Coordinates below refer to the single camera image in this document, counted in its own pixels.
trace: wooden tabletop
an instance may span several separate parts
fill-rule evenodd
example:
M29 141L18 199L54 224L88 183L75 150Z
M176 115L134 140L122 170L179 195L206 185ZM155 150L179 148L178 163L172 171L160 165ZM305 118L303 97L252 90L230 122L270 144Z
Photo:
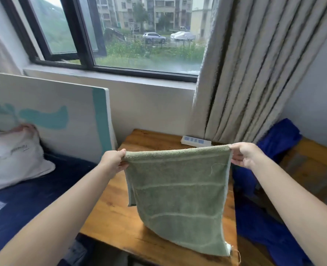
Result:
M182 145L180 139L181 136L135 129L122 143L120 149L152 151L190 147ZM162 266L237 265L232 183L229 183L222 223L225 241L234 246L231 257L201 254L164 240L144 226L135 206L128 207L127 183L124 172L120 172L109 182L80 232Z

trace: blue cloth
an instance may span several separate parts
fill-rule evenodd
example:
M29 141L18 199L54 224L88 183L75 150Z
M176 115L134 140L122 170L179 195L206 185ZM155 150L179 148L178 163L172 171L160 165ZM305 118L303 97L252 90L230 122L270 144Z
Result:
M288 228L243 196L235 197L237 234L263 244L278 266L304 266L311 262Z
M270 128L268 133L257 143L257 146L276 163L283 154L301 140L299 129L287 118ZM253 195L257 179L251 170L239 166L232 167L234 187L240 188L246 195Z
M44 208L71 188L95 164L63 155L45 155L55 164L55 170L45 176L30 179L0 190L0 201L6 205L0 210L0 250L16 233ZM89 254L94 240L79 234L76 240ZM67 265L61 260L59 265Z

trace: silver suv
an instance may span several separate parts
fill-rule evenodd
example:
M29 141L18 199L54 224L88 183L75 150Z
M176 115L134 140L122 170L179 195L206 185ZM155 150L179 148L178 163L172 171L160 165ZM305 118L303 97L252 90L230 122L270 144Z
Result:
M145 43L150 43L150 42L165 43L166 42L166 37L161 36L157 33L144 33L143 38L145 39Z

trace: towel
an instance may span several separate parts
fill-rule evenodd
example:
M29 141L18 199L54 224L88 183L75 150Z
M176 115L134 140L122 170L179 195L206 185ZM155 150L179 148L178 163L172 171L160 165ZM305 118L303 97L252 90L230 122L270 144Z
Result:
M226 145L127 152L129 206L160 237L204 254L229 256L222 214L232 152Z

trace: person's left arm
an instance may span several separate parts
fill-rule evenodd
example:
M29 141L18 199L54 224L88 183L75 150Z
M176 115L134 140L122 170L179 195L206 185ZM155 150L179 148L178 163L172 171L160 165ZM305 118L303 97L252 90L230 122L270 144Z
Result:
M64 257L109 180L128 165L126 150L107 151L100 163L40 212L0 251L2 266L53 266Z

